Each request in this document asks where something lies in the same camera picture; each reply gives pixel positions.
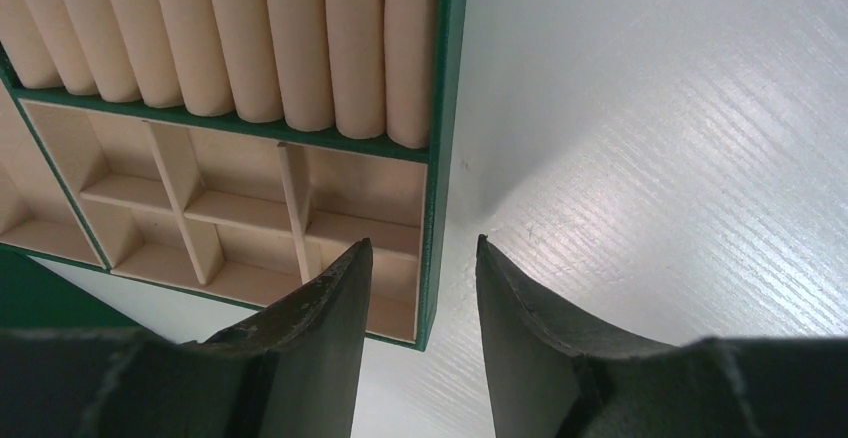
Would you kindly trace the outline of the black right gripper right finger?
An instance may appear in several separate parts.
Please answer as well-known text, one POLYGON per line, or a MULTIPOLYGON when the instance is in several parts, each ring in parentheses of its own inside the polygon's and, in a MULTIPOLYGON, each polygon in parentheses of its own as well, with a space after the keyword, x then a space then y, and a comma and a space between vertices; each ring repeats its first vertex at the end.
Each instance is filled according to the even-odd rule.
POLYGON ((476 294, 500 437, 843 437, 843 338, 628 332, 529 277, 480 236, 476 294))

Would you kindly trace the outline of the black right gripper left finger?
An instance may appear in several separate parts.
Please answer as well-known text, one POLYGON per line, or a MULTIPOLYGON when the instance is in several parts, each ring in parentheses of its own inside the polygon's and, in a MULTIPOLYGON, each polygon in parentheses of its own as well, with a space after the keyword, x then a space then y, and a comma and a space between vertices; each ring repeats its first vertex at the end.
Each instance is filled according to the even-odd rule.
POLYGON ((1 327, 5 437, 346 437, 372 245, 208 339, 125 328, 1 327))

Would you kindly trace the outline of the green jewelry tray insert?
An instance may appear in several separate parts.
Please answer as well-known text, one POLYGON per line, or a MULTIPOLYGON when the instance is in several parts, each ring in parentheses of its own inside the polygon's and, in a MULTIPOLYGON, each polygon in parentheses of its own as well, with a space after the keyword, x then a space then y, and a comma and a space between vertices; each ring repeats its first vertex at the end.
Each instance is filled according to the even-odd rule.
POLYGON ((259 309, 374 250, 424 350, 466 0, 1 0, 1 246, 259 309))

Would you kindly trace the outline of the green jewelry box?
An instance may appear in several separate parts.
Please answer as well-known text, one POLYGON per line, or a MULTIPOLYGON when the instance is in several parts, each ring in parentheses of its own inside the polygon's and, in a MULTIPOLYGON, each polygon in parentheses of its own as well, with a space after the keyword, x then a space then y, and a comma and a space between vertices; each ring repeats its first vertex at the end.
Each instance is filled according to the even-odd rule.
POLYGON ((1 327, 125 328, 137 322, 15 252, 1 253, 1 327))

